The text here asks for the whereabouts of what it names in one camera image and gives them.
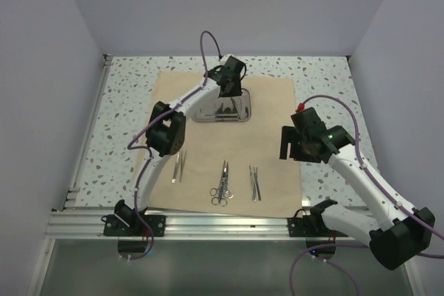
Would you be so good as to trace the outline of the thin steel probe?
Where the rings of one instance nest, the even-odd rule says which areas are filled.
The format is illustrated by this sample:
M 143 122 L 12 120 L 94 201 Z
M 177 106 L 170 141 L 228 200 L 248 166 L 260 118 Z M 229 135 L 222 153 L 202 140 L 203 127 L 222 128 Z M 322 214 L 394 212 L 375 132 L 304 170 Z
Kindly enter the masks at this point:
M 230 99 L 231 99 L 231 102 L 232 102 L 233 110 L 236 112 L 237 118 L 240 119 L 241 116 L 240 116 L 239 109 L 237 107 L 236 101 L 233 98 L 230 98 Z

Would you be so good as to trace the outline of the steel scalpel handle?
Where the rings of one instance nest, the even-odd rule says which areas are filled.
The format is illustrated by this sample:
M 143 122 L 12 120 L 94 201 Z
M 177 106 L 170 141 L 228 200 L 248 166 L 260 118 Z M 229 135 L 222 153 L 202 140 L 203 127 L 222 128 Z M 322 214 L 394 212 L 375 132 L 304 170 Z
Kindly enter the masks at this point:
M 251 185 L 251 189 L 252 189 L 252 201 L 256 202 L 257 197 L 256 197 L 256 186 L 255 186 L 255 178 L 254 178 L 254 173 L 253 173 L 253 169 L 251 167 L 251 165 L 249 165 L 249 174 L 250 174 L 250 185 Z
M 258 191 L 257 191 L 257 182 L 256 182 L 256 168 L 250 166 L 250 177 L 252 184 L 252 201 L 257 202 L 258 200 Z

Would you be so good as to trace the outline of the beige cloth wrap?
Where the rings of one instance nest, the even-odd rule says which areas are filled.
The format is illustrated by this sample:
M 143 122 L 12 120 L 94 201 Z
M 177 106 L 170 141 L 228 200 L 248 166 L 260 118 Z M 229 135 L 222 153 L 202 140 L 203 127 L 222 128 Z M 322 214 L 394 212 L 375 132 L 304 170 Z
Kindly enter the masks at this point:
M 175 158 L 162 169 L 147 201 L 139 207 L 238 216 L 288 218 L 302 206 L 300 165 L 280 159 L 282 126 L 296 110 L 290 78 L 247 76 L 252 114 L 246 122 L 186 124 L 187 150 L 182 181 L 172 183 Z M 234 197 L 224 207 L 213 205 L 210 189 L 219 185 L 228 161 L 228 188 Z M 252 201 L 249 165 L 256 168 L 257 202 Z

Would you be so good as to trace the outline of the steel scissors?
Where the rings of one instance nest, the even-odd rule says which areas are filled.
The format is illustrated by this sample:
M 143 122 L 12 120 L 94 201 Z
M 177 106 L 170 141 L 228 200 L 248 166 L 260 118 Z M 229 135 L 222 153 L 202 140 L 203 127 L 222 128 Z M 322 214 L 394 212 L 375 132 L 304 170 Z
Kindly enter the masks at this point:
M 234 193 L 232 190 L 228 188 L 228 176 L 229 176 L 229 164 L 228 161 L 224 161 L 223 163 L 223 171 L 222 171 L 222 194 L 225 199 L 231 199 L 234 197 Z

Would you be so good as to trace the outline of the steel hemostat clamp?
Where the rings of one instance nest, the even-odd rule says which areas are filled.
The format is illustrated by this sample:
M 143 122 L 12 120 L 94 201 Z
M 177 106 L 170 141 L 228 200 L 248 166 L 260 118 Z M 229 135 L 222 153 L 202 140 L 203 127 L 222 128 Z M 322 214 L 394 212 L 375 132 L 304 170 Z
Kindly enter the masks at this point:
M 227 173 L 227 162 L 224 161 L 219 180 L 219 185 L 217 187 L 210 189 L 210 195 L 212 197 L 211 203 L 213 205 L 224 207 L 228 203 L 227 199 L 225 198 L 225 189 L 224 189 L 226 173 Z

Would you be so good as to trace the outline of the steel forceps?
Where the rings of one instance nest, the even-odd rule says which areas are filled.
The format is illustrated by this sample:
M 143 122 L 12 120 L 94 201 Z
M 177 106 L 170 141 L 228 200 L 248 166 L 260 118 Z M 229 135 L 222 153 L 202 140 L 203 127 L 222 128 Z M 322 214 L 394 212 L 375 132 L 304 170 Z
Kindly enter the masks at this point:
M 178 181 L 178 174 L 181 170 L 181 164 L 182 164 L 182 151 L 180 150 L 176 156 L 176 161 L 174 164 L 173 177 L 171 180 L 172 183 L 176 183 Z
M 180 151 L 180 161 L 179 161 L 180 162 L 179 182 L 181 182 L 182 178 L 183 178 L 186 157 L 187 157 L 187 150 L 186 149 L 181 150 Z

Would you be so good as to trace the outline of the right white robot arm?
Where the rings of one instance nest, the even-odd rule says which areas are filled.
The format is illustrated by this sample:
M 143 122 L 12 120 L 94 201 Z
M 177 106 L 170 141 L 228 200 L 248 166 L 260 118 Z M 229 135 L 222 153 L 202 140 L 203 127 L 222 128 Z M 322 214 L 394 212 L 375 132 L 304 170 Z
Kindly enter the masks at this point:
M 297 111 L 291 120 L 291 126 L 282 127 L 280 159 L 327 164 L 349 183 L 372 214 L 359 214 L 325 199 L 300 217 L 297 226 L 320 236 L 336 231 L 352 237 L 368 246 L 389 270 L 429 247 L 434 214 L 428 208 L 417 209 L 359 157 L 357 141 L 342 126 L 328 128 L 312 107 Z

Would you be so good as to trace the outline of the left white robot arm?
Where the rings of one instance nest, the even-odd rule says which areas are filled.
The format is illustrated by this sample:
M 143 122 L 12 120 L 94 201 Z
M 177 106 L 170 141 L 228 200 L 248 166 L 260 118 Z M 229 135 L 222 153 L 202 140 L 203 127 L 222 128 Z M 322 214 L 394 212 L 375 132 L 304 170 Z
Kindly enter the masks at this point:
M 139 148 L 148 151 L 148 159 L 137 176 L 131 205 L 120 200 L 114 207 L 114 216 L 125 233 L 134 236 L 148 228 L 141 216 L 144 208 L 137 204 L 149 199 L 166 162 L 182 148 L 187 120 L 219 97 L 241 95 L 241 80 L 245 73 L 244 62 L 226 55 L 221 58 L 220 65 L 207 70 L 186 94 L 169 103 L 159 101 L 154 104 L 148 125 L 128 144 L 128 149 L 136 149 L 134 143 L 145 136 L 146 144 Z

